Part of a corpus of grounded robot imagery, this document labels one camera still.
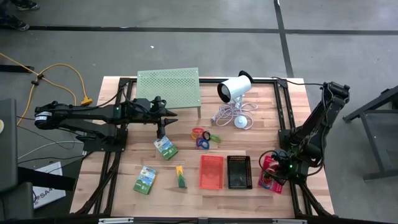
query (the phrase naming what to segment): wooden tabletop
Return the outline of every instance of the wooden tabletop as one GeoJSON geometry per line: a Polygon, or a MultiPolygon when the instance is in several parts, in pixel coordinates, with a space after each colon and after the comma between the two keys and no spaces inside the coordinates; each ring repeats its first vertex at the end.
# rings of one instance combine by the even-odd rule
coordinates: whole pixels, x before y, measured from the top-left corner
{"type": "MultiPolygon", "coordinates": [[[[104,77],[97,104],[104,103],[116,94],[120,77],[104,77]]],[[[291,79],[303,83],[301,78],[291,79]]],[[[233,123],[218,127],[210,122],[218,111],[221,100],[216,84],[201,83],[201,119],[197,109],[172,110],[178,121],[166,127],[166,135],[177,147],[178,153],[169,161],[157,151],[156,125],[130,124],[126,150],[122,154],[113,202],[112,216],[130,217],[220,217],[220,218],[292,218],[294,217],[289,185],[285,184],[281,195],[257,186],[260,168],[258,159],[266,150],[278,147],[277,132],[280,129],[273,85],[256,84],[246,93],[244,102],[258,104],[251,112],[254,125],[250,130],[237,129],[233,123]],[[190,138],[194,127],[203,127],[222,139],[221,144],[211,143],[209,150],[196,150],[190,138]],[[224,187],[222,190],[199,188],[200,156],[210,154],[224,157],[224,187]],[[251,190],[228,189],[226,156],[251,157],[251,190]],[[142,166],[157,171],[156,180],[149,195],[133,190],[142,166]],[[178,188],[176,166],[183,166],[187,189],[178,188]]],[[[305,87],[289,83],[290,98],[297,126],[309,116],[305,87]]],[[[87,157],[80,170],[71,212],[77,211],[89,199],[97,187],[104,153],[94,152],[87,157]]],[[[307,180],[308,188],[327,211],[333,213],[326,176],[322,170],[307,180]]],[[[108,187],[104,191],[106,200],[108,187]]],[[[304,211],[302,193],[297,187],[300,208],[304,211]]]]}

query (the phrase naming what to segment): red plastic basket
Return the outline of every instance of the red plastic basket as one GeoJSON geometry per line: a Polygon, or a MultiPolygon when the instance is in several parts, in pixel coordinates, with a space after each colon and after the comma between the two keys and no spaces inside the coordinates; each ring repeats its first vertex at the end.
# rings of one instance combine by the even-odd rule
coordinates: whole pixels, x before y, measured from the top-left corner
{"type": "MultiPolygon", "coordinates": [[[[275,162],[275,160],[273,160],[273,159],[271,158],[271,156],[266,156],[266,158],[264,159],[264,163],[262,164],[262,168],[263,168],[262,171],[266,170],[266,169],[269,167],[269,164],[270,164],[271,162],[275,162]]],[[[262,178],[262,176],[261,176],[261,174],[260,174],[259,182],[257,183],[259,187],[262,187],[262,185],[260,184],[260,179],[261,179],[261,178],[262,178]]],[[[271,188],[268,189],[268,190],[270,190],[270,191],[272,191],[272,192],[275,192],[275,193],[277,193],[277,194],[281,194],[281,193],[282,193],[282,189],[283,189],[284,186],[278,184],[276,181],[273,181],[272,179],[269,179],[269,180],[266,182],[266,184],[271,184],[271,183],[272,183],[271,188]]]]}
{"type": "Polygon", "coordinates": [[[201,189],[222,189],[224,186],[224,157],[206,156],[200,158],[201,189]]]}

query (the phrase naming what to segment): black floor stripe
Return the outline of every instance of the black floor stripe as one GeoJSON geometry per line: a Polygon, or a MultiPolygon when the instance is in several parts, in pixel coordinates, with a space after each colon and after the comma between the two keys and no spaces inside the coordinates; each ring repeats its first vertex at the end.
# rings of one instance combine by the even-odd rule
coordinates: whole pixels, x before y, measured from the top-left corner
{"type": "Polygon", "coordinates": [[[293,74],[292,62],[290,61],[289,47],[287,46],[285,26],[284,26],[282,12],[280,11],[280,6],[278,3],[278,0],[274,0],[274,6],[275,6],[275,13],[276,13],[276,20],[278,22],[280,44],[282,46],[282,53],[284,56],[287,78],[293,78],[294,74],[293,74]]]}
{"type": "Polygon", "coordinates": [[[88,27],[88,26],[31,26],[29,30],[46,31],[91,31],[91,32],[202,32],[202,33],[243,33],[278,34],[278,29],[245,28],[173,28],[173,27],[88,27]]]}
{"type": "MultiPolygon", "coordinates": [[[[0,29],[14,30],[0,26],[0,29]]],[[[31,26],[29,30],[46,31],[92,31],[92,32],[202,32],[202,33],[242,33],[279,34],[280,29],[262,28],[179,28],[179,27],[93,27],[93,26],[31,26]]],[[[303,35],[398,35],[398,30],[312,30],[284,29],[285,34],[303,35]]]]}
{"type": "Polygon", "coordinates": [[[307,35],[398,35],[398,30],[308,30],[286,29],[286,34],[307,35]]]}

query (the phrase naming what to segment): green perforated board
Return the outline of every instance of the green perforated board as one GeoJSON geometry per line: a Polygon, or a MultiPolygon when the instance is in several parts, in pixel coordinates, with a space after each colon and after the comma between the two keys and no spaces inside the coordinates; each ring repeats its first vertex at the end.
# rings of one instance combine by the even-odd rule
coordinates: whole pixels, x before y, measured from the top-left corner
{"type": "Polygon", "coordinates": [[[139,71],[137,98],[153,100],[155,96],[166,100],[168,109],[199,107],[198,68],[139,71]]]}

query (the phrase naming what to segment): black mesh basket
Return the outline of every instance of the black mesh basket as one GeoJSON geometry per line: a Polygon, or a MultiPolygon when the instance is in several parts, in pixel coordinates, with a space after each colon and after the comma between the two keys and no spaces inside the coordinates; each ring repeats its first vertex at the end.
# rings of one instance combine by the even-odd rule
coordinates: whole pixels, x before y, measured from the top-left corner
{"type": "Polygon", "coordinates": [[[227,156],[228,188],[252,189],[250,156],[227,156]]]}

